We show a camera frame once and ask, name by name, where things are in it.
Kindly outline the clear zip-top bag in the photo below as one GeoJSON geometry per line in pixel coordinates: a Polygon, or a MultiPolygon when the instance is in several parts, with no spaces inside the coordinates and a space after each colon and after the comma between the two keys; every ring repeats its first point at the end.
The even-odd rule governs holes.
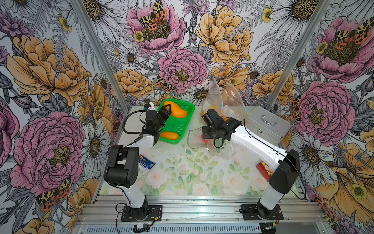
{"type": "Polygon", "coordinates": [[[231,84],[226,83],[226,87],[222,90],[222,115],[226,118],[234,118],[243,122],[249,117],[247,108],[238,90],[231,84]]]}
{"type": "Polygon", "coordinates": [[[207,113],[208,110],[214,109],[219,116],[223,116],[223,100],[220,87],[216,81],[212,81],[205,101],[203,102],[200,116],[207,113]]]}
{"type": "Polygon", "coordinates": [[[212,156],[218,156],[222,159],[229,160],[235,154],[235,147],[229,141],[216,139],[203,139],[202,128],[189,130],[188,146],[191,149],[206,148],[212,156]]]}

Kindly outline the orange mango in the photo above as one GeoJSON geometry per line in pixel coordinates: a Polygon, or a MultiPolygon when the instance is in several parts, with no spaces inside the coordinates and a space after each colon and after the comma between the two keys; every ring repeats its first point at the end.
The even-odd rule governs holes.
{"type": "Polygon", "coordinates": [[[184,118],[187,116],[187,111],[183,110],[177,103],[173,101],[164,102],[167,110],[171,111],[171,116],[175,118],[184,118]]]}
{"type": "Polygon", "coordinates": [[[161,132],[160,136],[169,140],[178,140],[180,138],[175,132],[161,132]]]}

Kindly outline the orange mango bottom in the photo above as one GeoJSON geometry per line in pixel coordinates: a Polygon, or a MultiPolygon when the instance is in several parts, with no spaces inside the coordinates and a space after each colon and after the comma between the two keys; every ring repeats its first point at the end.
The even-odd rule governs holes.
{"type": "Polygon", "coordinates": [[[180,138],[175,132],[161,132],[160,136],[169,140],[178,140],[180,138]]]}

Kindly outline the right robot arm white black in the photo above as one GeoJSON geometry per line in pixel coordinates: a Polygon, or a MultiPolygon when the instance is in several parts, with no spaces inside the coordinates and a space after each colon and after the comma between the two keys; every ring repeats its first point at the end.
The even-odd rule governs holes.
{"type": "Polygon", "coordinates": [[[300,177],[300,156],[295,150],[286,151],[249,131],[245,120],[221,117],[214,109],[202,115],[205,126],[202,127],[203,139],[231,141],[265,162],[274,171],[269,186],[255,207],[255,215],[269,220],[273,210],[281,199],[290,192],[300,177]]]}

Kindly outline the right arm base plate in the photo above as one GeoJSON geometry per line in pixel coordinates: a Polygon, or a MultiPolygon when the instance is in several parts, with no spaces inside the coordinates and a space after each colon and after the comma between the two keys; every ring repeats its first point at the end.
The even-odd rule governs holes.
{"type": "Polygon", "coordinates": [[[278,204],[272,210],[268,210],[265,207],[260,207],[256,204],[242,204],[239,209],[239,212],[242,214],[244,220],[284,220],[281,208],[278,204]]]}

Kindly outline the orange mango top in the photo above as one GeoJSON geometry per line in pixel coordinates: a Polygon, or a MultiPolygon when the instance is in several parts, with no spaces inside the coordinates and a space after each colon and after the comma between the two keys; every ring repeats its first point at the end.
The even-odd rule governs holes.
{"type": "Polygon", "coordinates": [[[187,111],[183,110],[177,103],[173,101],[164,102],[167,110],[171,111],[171,116],[175,118],[184,118],[187,116],[187,111]]]}

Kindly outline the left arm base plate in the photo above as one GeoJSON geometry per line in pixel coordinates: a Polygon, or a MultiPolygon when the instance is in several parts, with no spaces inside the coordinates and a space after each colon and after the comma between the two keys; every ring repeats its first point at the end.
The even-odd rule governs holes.
{"type": "Polygon", "coordinates": [[[162,211],[162,205],[149,205],[147,208],[136,209],[125,206],[120,220],[122,222],[161,221],[162,211]]]}

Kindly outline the red yellow mango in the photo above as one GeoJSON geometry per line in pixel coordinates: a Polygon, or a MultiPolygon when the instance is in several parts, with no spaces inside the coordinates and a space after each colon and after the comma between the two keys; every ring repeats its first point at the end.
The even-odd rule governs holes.
{"type": "Polygon", "coordinates": [[[201,136],[201,138],[202,138],[202,141],[203,141],[204,143],[208,144],[209,139],[205,139],[203,136],[201,136]]]}

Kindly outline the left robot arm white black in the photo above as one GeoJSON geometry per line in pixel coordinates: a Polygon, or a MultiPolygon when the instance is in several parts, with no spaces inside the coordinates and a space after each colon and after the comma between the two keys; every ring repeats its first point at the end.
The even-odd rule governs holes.
{"type": "Polygon", "coordinates": [[[128,145],[113,145],[110,147],[108,161],[105,166],[104,180],[112,187],[119,189],[128,204],[124,205],[123,213],[130,216],[131,221],[144,220],[149,215],[147,197],[141,192],[135,182],[139,172],[140,155],[155,146],[160,138],[162,127],[171,116],[170,104],[156,110],[153,103],[145,105],[142,110],[136,110],[126,116],[122,130],[128,135],[137,135],[128,145]],[[134,114],[145,114],[145,122],[140,132],[129,132],[125,129],[127,120],[134,114]]]}

